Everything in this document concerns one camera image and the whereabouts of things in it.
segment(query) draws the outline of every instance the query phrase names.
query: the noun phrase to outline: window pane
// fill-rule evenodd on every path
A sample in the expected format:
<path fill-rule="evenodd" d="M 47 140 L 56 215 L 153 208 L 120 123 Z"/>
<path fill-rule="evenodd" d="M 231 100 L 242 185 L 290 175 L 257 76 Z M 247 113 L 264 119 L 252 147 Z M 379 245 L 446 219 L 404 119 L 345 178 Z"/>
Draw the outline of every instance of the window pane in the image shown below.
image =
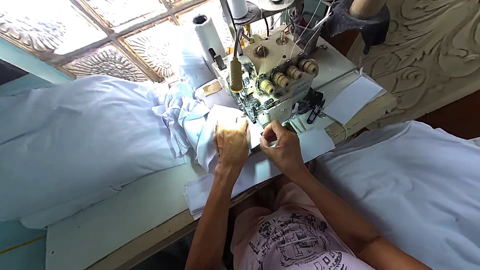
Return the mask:
<path fill-rule="evenodd" d="M 168 40 L 175 36 L 173 29 L 173 24 L 167 20 L 125 39 L 138 56 L 162 78 L 174 74 L 168 58 Z"/>
<path fill-rule="evenodd" d="M 90 23 L 68 0 L 3 1 L 0 36 L 43 60 L 65 54 L 107 35 Z"/>
<path fill-rule="evenodd" d="M 280 27 L 281 25 L 281 21 L 285 19 L 285 15 L 284 13 L 277 13 L 273 16 L 270 16 L 267 18 L 267 22 L 268 22 L 268 27 L 270 27 L 270 29 L 272 28 L 272 17 L 273 17 L 273 20 L 274 20 L 274 29 L 275 28 L 278 28 Z M 266 33 L 267 31 L 267 25 L 265 24 L 265 20 L 259 20 L 259 21 L 256 21 L 256 22 L 253 22 L 250 24 L 250 30 L 252 32 L 252 35 L 260 35 L 262 33 Z"/>
<path fill-rule="evenodd" d="M 77 76 L 110 75 L 129 81 L 146 81 L 145 74 L 113 45 L 106 45 L 91 54 L 63 66 Z"/>
<path fill-rule="evenodd" d="M 159 0 L 84 0 L 84 2 L 116 32 L 167 12 Z"/>
<path fill-rule="evenodd" d="M 199 0 L 167 0 L 167 1 L 170 3 L 172 7 L 177 8 L 179 6 L 185 6 L 188 3 L 192 3 L 194 1 L 198 2 Z"/>
<path fill-rule="evenodd" d="M 215 29 L 218 32 L 218 36 L 220 37 L 224 48 L 233 46 L 230 30 L 228 29 L 227 23 L 223 20 L 222 7 L 220 6 L 219 0 L 205 2 L 180 15 L 179 19 L 182 21 L 183 25 L 193 25 L 192 20 L 198 14 L 205 14 L 212 17 L 213 24 L 215 25 Z"/>

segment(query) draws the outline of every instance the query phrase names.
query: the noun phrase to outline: window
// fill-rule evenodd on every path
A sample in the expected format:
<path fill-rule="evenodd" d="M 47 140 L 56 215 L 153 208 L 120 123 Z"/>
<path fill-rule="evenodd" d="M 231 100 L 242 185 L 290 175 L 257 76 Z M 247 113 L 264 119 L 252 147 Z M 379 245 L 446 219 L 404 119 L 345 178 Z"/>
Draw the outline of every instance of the window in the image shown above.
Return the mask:
<path fill-rule="evenodd" d="M 219 0 L 15 0 L 2 4 L 0 37 L 72 77 L 108 74 L 132 81 L 174 78 L 168 59 L 174 25 L 212 17 L 233 45 Z M 268 19 L 280 23 L 280 14 Z M 252 33 L 266 30 L 264 21 Z"/>

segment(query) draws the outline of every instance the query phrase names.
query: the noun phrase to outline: carved relief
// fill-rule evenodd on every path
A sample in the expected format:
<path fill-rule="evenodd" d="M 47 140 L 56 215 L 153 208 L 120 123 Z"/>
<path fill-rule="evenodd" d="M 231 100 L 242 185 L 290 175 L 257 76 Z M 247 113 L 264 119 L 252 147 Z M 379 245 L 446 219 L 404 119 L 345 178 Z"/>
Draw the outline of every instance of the carved relief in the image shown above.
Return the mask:
<path fill-rule="evenodd" d="M 76 76 L 102 74 L 129 81 L 148 80 L 145 74 L 113 45 L 107 45 L 73 60 L 63 68 Z"/>
<path fill-rule="evenodd" d="M 0 37 L 44 61 L 106 36 L 68 1 L 51 0 L 45 5 L 40 1 L 16 0 L 2 4 L 0 10 Z"/>
<path fill-rule="evenodd" d="M 161 78 L 168 78 L 174 75 L 168 58 L 168 38 L 165 38 L 173 36 L 174 33 L 168 31 L 165 28 L 165 24 L 169 25 L 170 22 L 163 22 L 125 39 L 137 55 Z"/>
<path fill-rule="evenodd" d="M 380 126 L 416 119 L 480 88 L 480 3 L 387 0 L 384 44 L 366 56 L 357 38 L 348 57 L 398 100 Z"/>
<path fill-rule="evenodd" d="M 39 54 L 53 53 L 64 42 L 65 32 L 65 26 L 60 22 L 14 18 L 8 12 L 0 11 L 0 35 Z"/>

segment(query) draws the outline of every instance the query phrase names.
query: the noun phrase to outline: woman's right hand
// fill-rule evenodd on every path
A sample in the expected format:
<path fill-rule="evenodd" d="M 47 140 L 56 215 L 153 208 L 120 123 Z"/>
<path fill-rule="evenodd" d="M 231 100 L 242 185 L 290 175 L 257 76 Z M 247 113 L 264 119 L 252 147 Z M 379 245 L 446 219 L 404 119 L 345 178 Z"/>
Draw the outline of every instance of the woman's right hand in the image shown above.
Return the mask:
<path fill-rule="evenodd" d="M 273 147 L 269 143 L 278 140 Z M 260 148 L 275 166 L 288 178 L 294 179 L 297 173 L 305 170 L 300 151 L 300 140 L 296 133 L 288 131 L 275 120 L 265 127 L 260 138 Z"/>

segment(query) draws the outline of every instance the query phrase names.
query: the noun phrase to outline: printed graphic on shirt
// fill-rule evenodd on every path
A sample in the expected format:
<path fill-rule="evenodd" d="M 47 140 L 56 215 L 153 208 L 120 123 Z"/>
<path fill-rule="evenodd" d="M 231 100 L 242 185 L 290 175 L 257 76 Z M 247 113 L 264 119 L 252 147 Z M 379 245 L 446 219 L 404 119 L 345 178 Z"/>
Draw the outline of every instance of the printed graphic on shirt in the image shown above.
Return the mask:
<path fill-rule="evenodd" d="M 319 235 L 319 232 L 325 232 L 326 229 L 327 223 L 310 213 L 293 213 L 265 221 L 258 230 L 262 237 L 249 242 L 250 248 L 257 255 L 258 269 L 263 269 L 263 259 L 274 247 L 281 254 L 280 265 L 283 267 L 323 259 L 324 265 L 328 265 L 326 269 L 336 270 L 340 266 L 342 255 L 336 251 L 325 252 L 331 241 L 327 235 Z"/>

